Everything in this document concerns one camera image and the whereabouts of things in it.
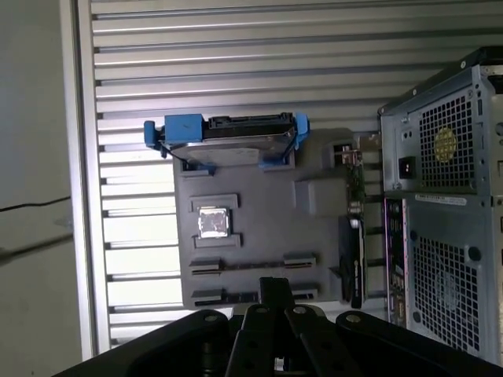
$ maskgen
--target yellow sticker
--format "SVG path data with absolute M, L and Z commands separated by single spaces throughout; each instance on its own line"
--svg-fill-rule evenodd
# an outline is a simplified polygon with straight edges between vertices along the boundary
M 444 127 L 435 136 L 435 158 L 440 163 L 448 163 L 457 150 L 457 139 L 449 127 Z

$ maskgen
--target label sticker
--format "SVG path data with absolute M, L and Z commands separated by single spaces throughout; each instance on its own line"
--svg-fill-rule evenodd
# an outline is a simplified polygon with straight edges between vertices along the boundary
M 449 206 L 466 206 L 466 199 L 459 198 L 456 196 L 438 196 L 438 195 L 423 195 L 416 194 L 416 200 L 418 202 L 429 202 L 438 204 L 447 204 Z

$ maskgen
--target white wall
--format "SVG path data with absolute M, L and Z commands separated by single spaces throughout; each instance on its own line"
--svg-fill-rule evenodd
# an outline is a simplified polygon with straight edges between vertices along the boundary
M 70 192 L 57 0 L 0 2 L 0 207 Z M 67 232 L 70 204 L 0 213 L 0 247 Z M 80 360 L 72 243 L 0 267 L 0 375 Z

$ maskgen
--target metal mesh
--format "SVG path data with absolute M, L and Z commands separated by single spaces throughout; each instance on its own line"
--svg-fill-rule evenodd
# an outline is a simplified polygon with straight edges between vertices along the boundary
M 464 264 L 463 249 L 423 237 L 417 242 L 415 304 L 423 325 L 453 348 L 480 351 L 476 269 Z
M 420 117 L 421 185 L 475 189 L 472 102 L 465 95 L 423 112 Z

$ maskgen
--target computer case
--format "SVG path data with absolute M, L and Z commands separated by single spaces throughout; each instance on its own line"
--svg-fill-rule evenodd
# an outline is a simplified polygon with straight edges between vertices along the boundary
M 503 49 L 379 109 L 390 321 L 501 364 Z

